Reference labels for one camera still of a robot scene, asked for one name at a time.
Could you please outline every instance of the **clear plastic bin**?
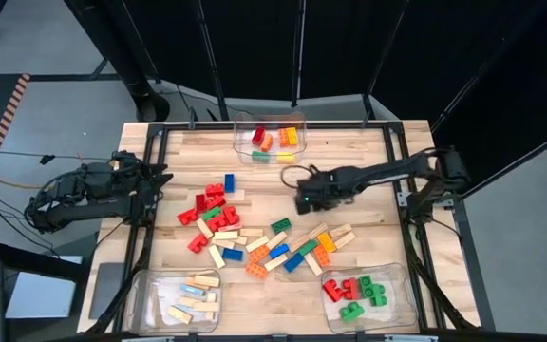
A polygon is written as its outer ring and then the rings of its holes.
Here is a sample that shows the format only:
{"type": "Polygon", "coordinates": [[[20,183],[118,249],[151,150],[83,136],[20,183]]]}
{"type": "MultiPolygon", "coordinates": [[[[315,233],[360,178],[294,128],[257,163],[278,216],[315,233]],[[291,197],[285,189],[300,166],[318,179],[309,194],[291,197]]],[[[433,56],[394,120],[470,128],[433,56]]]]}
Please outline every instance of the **clear plastic bin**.
{"type": "Polygon", "coordinates": [[[234,150],[243,163],[298,163],[303,158],[303,152],[307,147],[305,131],[305,116],[300,112],[263,116],[240,112],[234,120],[234,150]],[[272,148],[268,152],[261,152],[259,146],[253,145],[253,135],[258,127],[265,128],[265,132],[273,136],[272,148]],[[282,128],[296,130],[296,146],[280,146],[278,129],[282,128]],[[254,151],[264,156],[253,158],[254,151]]]}
{"type": "Polygon", "coordinates": [[[209,319],[206,312],[198,312],[179,304],[182,296],[206,301],[206,293],[211,292],[216,294],[219,308],[222,307],[220,281],[219,287],[211,287],[204,295],[190,294],[180,288],[187,278],[196,275],[212,276],[220,280],[218,272],[212,269],[138,272],[128,294],[123,329],[136,334],[212,332],[218,325],[218,313],[209,319]],[[191,322],[185,324],[168,314],[166,311],[170,306],[193,316],[191,322]]]}
{"type": "Polygon", "coordinates": [[[406,278],[405,268],[401,264],[391,263],[383,266],[326,271],[322,275],[322,284],[324,285],[325,282],[334,279],[337,282],[337,287],[341,288],[343,280],[350,277],[355,277],[358,280],[360,276],[370,276],[373,284],[380,284],[385,287],[384,296],[387,299],[387,304],[384,306],[371,306],[370,300],[362,296],[360,285],[358,285],[360,299],[346,300],[342,298],[336,303],[333,303],[323,290],[324,313],[329,322],[329,327],[334,333],[353,333],[415,324],[417,321],[415,299],[410,281],[406,278]],[[346,308],[350,302],[357,302],[365,312],[354,321],[346,322],[341,318],[340,311],[346,308]]]}

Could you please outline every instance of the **orange block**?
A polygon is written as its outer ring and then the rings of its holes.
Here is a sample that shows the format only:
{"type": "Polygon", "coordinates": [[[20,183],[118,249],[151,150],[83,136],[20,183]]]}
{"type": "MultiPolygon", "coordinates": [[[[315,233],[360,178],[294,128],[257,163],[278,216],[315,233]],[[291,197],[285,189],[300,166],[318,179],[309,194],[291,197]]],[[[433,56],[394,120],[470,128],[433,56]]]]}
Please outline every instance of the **orange block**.
{"type": "Polygon", "coordinates": [[[265,267],[252,262],[249,262],[248,265],[246,265],[246,273],[256,276],[261,280],[265,280],[265,277],[267,276],[267,270],[265,267]]]}

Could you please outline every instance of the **wooden block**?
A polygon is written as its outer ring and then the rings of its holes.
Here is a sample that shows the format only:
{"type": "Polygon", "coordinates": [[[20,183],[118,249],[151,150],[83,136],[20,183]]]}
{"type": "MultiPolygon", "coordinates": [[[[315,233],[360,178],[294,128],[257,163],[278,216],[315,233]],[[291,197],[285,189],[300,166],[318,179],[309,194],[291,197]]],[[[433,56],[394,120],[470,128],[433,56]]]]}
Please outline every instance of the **wooden block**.
{"type": "Polygon", "coordinates": [[[185,311],[183,311],[183,310],[181,310],[177,307],[174,307],[172,305],[168,307],[168,309],[166,310],[166,313],[170,316],[175,317],[176,319],[178,319],[179,321],[181,321],[185,324],[191,323],[191,320],[194,318],[193,316],[186,313],[185,311]]]}
{"type": "Polygon", "coordinates": [[[199,218],[196,223],[198,224],[199,230],[206,238],[210,238],[213,235],[213,232],[208,228],[203,219],[199,218]]]}
{"type": "Polygon", "coordinates": [[[216,232],[214,239],[236,239],[237,232],[216,232]]]}
{"type": "Polygon", "coordinates": [[[329,234],[330,234],[331,238],[337,238],[337,237],[341,237],[345,233],[349,233],[349,232],[351,232],[351,224],[346,223],[346,224],[344,224],[342,226],[339,226],[335,229],[331,229],[329,231],[329,234]]]}
{"type": "Polygon", "coordinates": [[[213,257],[213,260],[215,261],[215,264],[217,265],[218,268],[225,266],[225,261],[223,261],[223,257],[220,255],[220,252],[218,251],[218,247],[210,246],[208,247],[208,251],[210,252],[210,255],[213,257]]]}
{"type": "Polygon", "coordinates": [[[215,276],[196,275],[195,281],[199,285],[218,287],[220,279],[215,276]]]}
{"type": "Polygon", "coordinates": [[[308,237],[307,235],[301,236],[289,245],[289,250],[291,251],[291,253],[294,253],[296,250],[301,248],[301,246],[306,244],[309,240],[310,240],[310,237],[308,237]]]}
{"type": "Polygon", "coordinates": [[[327,229],[329,229],[329,226],[326,223],[322,222],[322,223],[318,224],[317,227],[313,228],[311,230],[311,232],[308,233],[308,238],[309,239],[315,239],[320,234],[322,234],[322,232],[326,232],[327,229]]]}
{"type": "Polygon", "coordinates": [[[341,247],[347,245],[350,241],[356,238],[356,235],[353,234],[353,232],[349,232],[345,234],[343,237],[339,238],[334,242],[334,246],[337,247],[337,249],[341,249],[341,247]]]}
{"type": "Polygon", "coordinates": [[[239,234],[246,238],[260,238],[263,236],[263,230],[258,228],[244,228],[239,230],[239,234]]]}
{"type": "Polygon", "coordinates": [[[261,247],[262,245],[266,244],[267,242],[269,242],[269,239],[267,237],[260,237],[256,239],[255,241],[247,244],[246,250],[250,253],[254,251],[255,249],[261,247]]]}
{"type": "Polygon", "coordinates": [[[267,248],[273,249],[275,246],[277,246],[280,242],[282,242],[288,235],[285,232],[280,232],[275,237],[272,237],[272,239],[267,242],[267,248]]]}
{"type": "Polygon", "coordinates": [[[280,266],[283,264],[286,260],[288,260],[288,257],[286,255],[281,255],[274,260],[271,260],[265,264],[265,269],[269,272],[273,270],[274,268],[280,266]]]}
{"type": "Polygon", "coordinates": [[[310,265],[311,270],[316,276],[320,276],[322,274],[322,269],[320,268],[320,265],[318,265],[318,262],[315,260],[315,258],[311,255],[311,253],[307,253],[303,256],[305,258],[305,261],[308,262],[308,265],[310,265]]]}

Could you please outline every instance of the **blue block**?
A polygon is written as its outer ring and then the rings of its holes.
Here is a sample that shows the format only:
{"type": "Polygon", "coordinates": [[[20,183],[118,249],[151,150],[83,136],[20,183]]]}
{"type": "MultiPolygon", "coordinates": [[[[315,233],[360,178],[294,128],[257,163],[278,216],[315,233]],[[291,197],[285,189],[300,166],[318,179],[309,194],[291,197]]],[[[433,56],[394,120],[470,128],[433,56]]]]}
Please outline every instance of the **blue block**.
{"type": "Polygon", "coordinates": [[[234,174],[225,175],[225,192],[235,192],[236,190],[236,179],[234,174]]]}
{"type": "Polygon", "coordinates": [[[297,253],[284,263],[284,268],[290,273],[294,271],[294,269],[299,266],[304,259],[305,258],[303,258],[300,253],[297,253]]]}
{"type": "Polygon", "coordinates": [[[242,261],[242,251],[233,250],[230,248],[223,248],[223,258],[229,258],[231,260],[242,261]]]}
{"type": "Polygon", "coordinates": [[[282,245],[279,245],[275,248],[273,248],[271,251],[270,251],[270,258],[277,258],[277,257],[280,257],[282,254],[286,253],[289,251],[289,245],[287,245],[286,243],[282,244],[282,245]]]}

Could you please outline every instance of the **wooden table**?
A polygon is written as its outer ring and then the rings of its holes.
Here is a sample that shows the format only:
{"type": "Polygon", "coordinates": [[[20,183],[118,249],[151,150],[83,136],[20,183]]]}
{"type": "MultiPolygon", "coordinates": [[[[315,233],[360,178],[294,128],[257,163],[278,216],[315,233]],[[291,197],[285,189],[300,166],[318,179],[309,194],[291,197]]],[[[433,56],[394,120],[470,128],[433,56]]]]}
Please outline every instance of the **wooden table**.
{"type": "MultiPolygon", "coordinates": [[[[410,154],[433,146],[427,122],[407,121],[404,126],[410,154]]],[[[120,150],[142,157],[146,132],[147,123],[127,123],[123,128],[120,150]]],[[[264,228],[270,238],[274,235],[270,224],[285,217],[292,222],[288,242],[321,221],[329,227],[350,223],[357,238],[330,255],[331,266],[325,271],[392,262],[406,267],[390,184],[368,188],[356,197],[352,205],[299,217],[292,201],[293,190],[279,180],[283,165],[242,164],[232,148],[232,140],[233,132],[226,130],[175,131],[170,134],[165,162],[169,165],[167,171],[173,172],[175,177],[162,188],[164,198],[158,209],[151,269],[216,268],[208,251],[196,255],[187,249],[187,244],[198,233],[198,227],[195,223],[183,227],[177,220],[177,214],[194,206],[195,194],[203,193],[206,184],[223,182],[225,173],[234,173],[236,189],[245,191],[245,199],[231,200],[244,227],[264,228]]],[[[300,163],[313,163],[322,170],[342,165],[368,166],[387,162],[380,129],[313,129],[308,130],[307,142],[308,148],[300,163]]],[[[394,151],[400,158],[397,141],[394,151]]],[[[418,186],[424,185],[421,180],[417,183],[418,186]]],[[[434,217],[454,225],[452,214],[448,211],[435,209],[434,217]]],[[[104,220],[99,238],[109,233],[118,222],[115,219],[104,220]]],[[[427,224],[426,229],[440,287],[464,317],[478,325],[476,304],[457,237],[436,223],[427,224]]],[[[123,262],[128,231],[129,227],[120,227],[96,251],[78,331],[84,331],[94,323],[88,319],[88,313],[99,265],[103,262],[123,262]]],[[[419,244],[414,244],[419,253],[419,244]]],[[[140,249],[141,244],[138,244],[137,255],[140,249]]],[[[246,274],[245,263],[246,260],[242,263],[230,261],[219,270],[223,305],[218,327],[212,334],[331,333],[323,315],[320,279],[313,275],[305,262],[291,274],[279,267],[265,281],[246,274]]],[[[435,321],[430,296],[423,282],[422,292],[428,324],[433,327],[435,321]]],[[[382,329],[374,333],[417,331],[415,323],[410,327],[382,329]]]]}

